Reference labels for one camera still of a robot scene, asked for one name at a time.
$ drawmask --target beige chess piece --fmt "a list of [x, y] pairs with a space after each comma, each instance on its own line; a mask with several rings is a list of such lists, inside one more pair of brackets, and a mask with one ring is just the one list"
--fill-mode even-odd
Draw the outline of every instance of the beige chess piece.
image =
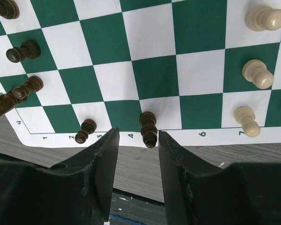
[[242, 125], [244, 133], [248, 137], [257, 137], [260, 134], [260, 127], [255, 121], [255, 113], [250, 107], [243, 106], [235, 110], [235, 121]]
[[267, 89], [274, 82], [273, 74], [266, 69], [266, 65], [260, 60], [248, 61], [242, 70], [244, 78], [253, 82], [259, 89]]
[[246, 25], [254, 31], [278, 30], [281, 28], [281, 9], [257, 6], [248, 13]]

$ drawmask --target brown pawn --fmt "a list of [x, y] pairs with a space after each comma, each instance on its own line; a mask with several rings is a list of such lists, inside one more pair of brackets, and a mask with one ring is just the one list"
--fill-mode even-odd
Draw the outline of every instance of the brown pawn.
[[27, 97], [24, 99], [17, 99], [13, 96], [12, 92], [7, 94], [0, 95], [0, 116], [6, 114], [7, 112], [14, 109], [18, 104], [21, 104], [27, 100]]
[[6, 57], [8, 58], [8, 60], [14, 63], [21, 62], [26, 58], [33, 60], [40, 55], [40, 46], [32, 40], [23, 42], [20, 48], [14, 47], [8, 49], [6, 52]]
[[0, 15], [8, 20], [16, 19], [20, 10], [14, 0], [0, 0]]
[[43, 88], [44, 84], [41, 78], [31, 76], [27, 78], [24, 85], [19, 85], [13, 89], [13, 95], [18, 99], [27, 97], [31, 92], [37, 92]]
[[91, 119], [86, 119], [82, 124], [81, 124], [81, 130], [78, 131], [78, 133], [75, 136], [75, 141], [78, 144], [83, 144], [86, 142], [88, 139], [89, 135], [94, 133], [94, 131], [97, 129], [97, 124], [91, 120]]
[[152, 112], [143, 112], [140, 115], [141, 136], [147, 148], [155, 147], [157, 143], [156, 116]]

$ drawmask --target gray wooden surface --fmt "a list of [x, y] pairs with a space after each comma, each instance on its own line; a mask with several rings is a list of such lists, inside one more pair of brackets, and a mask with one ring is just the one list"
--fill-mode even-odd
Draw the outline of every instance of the gray wooden surface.
[[[206, 161], [227, 167], [233, 162], [281, 162], [281, 144], [187, 147]], [[46, 149], [22, 145], [5, 117], [0, 118], [0, 153], [51, 166], [81, 148]], [[163, 202], [157, 148], [120, 147], [114, 187]]]

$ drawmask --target white chess piece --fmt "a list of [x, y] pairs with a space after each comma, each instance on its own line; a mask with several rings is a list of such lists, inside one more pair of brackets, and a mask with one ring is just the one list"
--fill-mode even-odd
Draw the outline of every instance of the white chess piece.
[[246, 25], [254, 31], [278, 30], [281, 28], [281, 9], [257, 6], [248, 13]]
[[235, 121], [242, 125], [244, 133], [248, 137], [257, 137], [260, 134], [260, 127], [255, 121], [255, 113], [250, 107], [243, 106], [235, 110]]
[[266, 69], [266, 65], [260, 60], [248, 61], [242, 70], [247, 81], [253, 82], [260, 89], [267, 89], [274, 82], [273, 74]]

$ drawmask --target pawn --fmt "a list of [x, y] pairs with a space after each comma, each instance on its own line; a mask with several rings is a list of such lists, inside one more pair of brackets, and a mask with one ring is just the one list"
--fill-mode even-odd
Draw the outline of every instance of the pawn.
[[253, 82], [259, 89], [267, 89], [274, 82], [273, 74], [266, 69], [266, 65], [260, 60], [248, 61], [242, 70], [244, 78]]
[[27, 97], [31, 92], [37, 92], [43, 88], [43, 81], [37, 76], [27, 78], [24, 85], [15, 87], [12, 91], [13, 95], [18, 99]]
[[281, 28], [281, 9], [257, 6], [248, 13], [246, 25], [254, 31], [278, 30]]
[[20, 10], [14, 0], [0, 0], [0, 15], [8, 20], [16, 19]]
[[39, 45], [32, 40], [25, 41], [21, 44], [21, 47], [14, 47], [8, 49], [6, 52], [6, 57], [9, 61], [17, 63], [28, 59], [35, 59], [41, 55], [41, 48]]
[[235, 121], [242, 125], [244, 133], [248, 137], [257, 137], [260, 134], [260, 127], [255, 121], [255, 113], [250, 107], [243, 106], [235, 110]]
[[147, 148], [155, 147], [157, 143], [156, 117], [152, 112], [143, 112], [140, 115], [141, 136]]
[[91, 119], [86, 119], [82, 124], [81, 124], [81, 130], [78, 131], [78, 133], [75, 136], [75, 141], [78, 144], [83, 144], [86, 142], [88, 139], [89, 135], [94, 133], [94, 131], [97, 128], [97, 124], [91, 120]]
[[7, 94], [0, 95], [0, 116], [14, 109], [17, 105], [25, 102], [27, 98], [17, 99], [11, 91]]

